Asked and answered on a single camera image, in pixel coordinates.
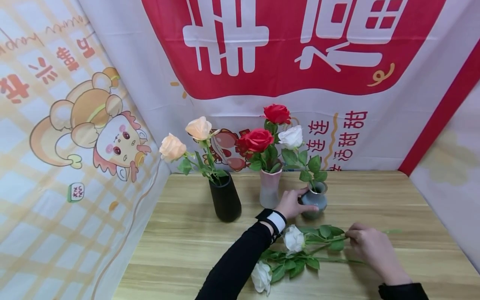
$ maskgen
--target cartoon character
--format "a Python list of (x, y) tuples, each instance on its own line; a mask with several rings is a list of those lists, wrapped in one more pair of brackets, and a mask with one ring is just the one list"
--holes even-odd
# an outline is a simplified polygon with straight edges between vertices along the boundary
[[(240, 135), (247, 134), (248, 132), (250, 132), (250, 130), (243, 130), (240, 132)], [(221, 129), (217, 135), (212, 137), (210, 140), (210, 151), (212, 151), (215, 163), (227, 165), (236, 172), (248, 167), (249, 163), (247, 159), (251, 154), (240, 152), (239, 148), (235, 145), (238, 139), (238, 134), (225, 128)], [(207, 163), (206, 155), (203, 155), (203, 159), (205, 163)]]
[(82, 82), (65, 100), (51, 106), (50, 115), (30, 135), (30, 147), (39, 159), (53, 166), (80, 169), (79, 155), (65, 155), (58, 149), (60, 138), (70, 134), (78, 146), (93, 148), (96, 168), (108, 170), (123, 181), (129, 177), (136, 181), (138, 167), (151, 148), (144, 145), (147, 135), (135, 117), (129, 111), (122, 112), (122, 99), (110, 93), (118, 86), (118, 74), (112, 69), (95, 73), (92, 80)]

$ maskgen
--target fabric backdrop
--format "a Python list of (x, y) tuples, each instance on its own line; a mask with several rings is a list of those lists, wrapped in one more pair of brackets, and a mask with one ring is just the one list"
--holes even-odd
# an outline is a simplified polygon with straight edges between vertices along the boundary
[(477, 84), (410, 177), (478, 271), (479, 99)]
[(397, 169), (480, 37), (474, 0), (80, 2), (155, 140), (205, 115), (237, 171), (271, 103), (324, 169)]
[(3, 1), (0, 61), (0, 299), (110, 299), (170, 171), (76, 0)]

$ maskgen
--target peach rose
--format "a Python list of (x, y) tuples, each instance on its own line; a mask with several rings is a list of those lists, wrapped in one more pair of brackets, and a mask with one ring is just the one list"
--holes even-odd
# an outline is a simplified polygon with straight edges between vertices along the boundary
[(187, 146), (182, 143), (178, 137), (169, 133), (160, 146), (160, 153), (162, 154), (162, 159), (166, 162), (172, 162), (179, 159), (187, 151)]
[(185, 130), (197, 141), (205, 141), (210, 138), (210, 130), (212, 123), (207, 121), (205, 117), (199, 117), (196, 120), (188, 123)]

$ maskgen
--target ceramic vase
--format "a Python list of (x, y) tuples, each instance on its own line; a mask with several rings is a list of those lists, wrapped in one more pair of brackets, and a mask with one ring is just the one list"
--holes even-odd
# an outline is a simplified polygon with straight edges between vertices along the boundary
[(233, 184), (230, 173), (220, 177), (220, 185), (213, 184), (210, 180), (210, 192), (216, 216), (223, 222), (233, 222), (241, 215), (241, 203), (237, 189)]
[(308, 188), (308, 192), (301, 197), (301, 202), (304, 205), (315, 205), (319, 210), (318, 212), (302, 213), (302, 216), (307, 219), (317, 219), (327, 207), (327, 197), (325, 196), (325, 193), (328, 190), (328, 186), (325, 182), (316, 182), (315, 190), (319, 192), (312, 191), (312, 185), (310, 184), (308, 185)]
[(274, 209), (278, 205), (280, 176), (282, 176), (282, 170), (273, 174), (260, 170), (260, 204), (264, 208)]

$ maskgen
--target black sleeve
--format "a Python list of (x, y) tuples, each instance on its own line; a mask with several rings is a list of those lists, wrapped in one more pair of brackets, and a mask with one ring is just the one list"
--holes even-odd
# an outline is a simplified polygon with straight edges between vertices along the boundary
[(401, 286), (378, 287), (378, 292), (383, 300), (428, 300), (427, 294), (420, 283), (410, 283)]
[(216, 263), (195, 299), (235, 300), (271, 241), (268, 227), (255, 223)]

